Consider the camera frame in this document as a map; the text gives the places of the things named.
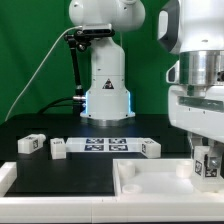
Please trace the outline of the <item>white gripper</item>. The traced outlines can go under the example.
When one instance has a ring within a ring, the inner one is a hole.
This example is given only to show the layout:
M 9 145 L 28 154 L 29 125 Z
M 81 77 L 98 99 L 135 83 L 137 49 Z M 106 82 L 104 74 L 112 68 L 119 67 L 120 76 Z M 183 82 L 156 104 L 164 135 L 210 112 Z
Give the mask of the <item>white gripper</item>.
M 179 83 L 179 64 L 175 63 L 166 73 L 168 90 L 168 116 L 170 123 L 186 130 L 191 149 L 191 157 L 197 146 L 202 145 L 202 137 L 208 141 L 207 166 L 218 169 L 221 166 L 224 143 L 224 86 L 210 86 L 203 98 L 187 95 L 187 86 Z

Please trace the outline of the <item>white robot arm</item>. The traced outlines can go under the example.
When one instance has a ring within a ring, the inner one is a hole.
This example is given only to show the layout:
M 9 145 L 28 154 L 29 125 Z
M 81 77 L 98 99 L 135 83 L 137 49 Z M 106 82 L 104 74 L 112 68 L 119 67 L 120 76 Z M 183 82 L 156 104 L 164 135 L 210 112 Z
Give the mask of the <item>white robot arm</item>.
M 125 54 L 112 35 L 136 30 L 145 19 L 141 0 L 72 0 L 77 48 L 92 48 L 91 87 L 81 116 L 99 123 L 134 115 L 125 88 Z M 159 13 L 158 41 L 179 56 L 166 74 L 172 125 L 209 139 L 197 165 L 217 169 L 224 154 L 224 0 L 169 0 Z

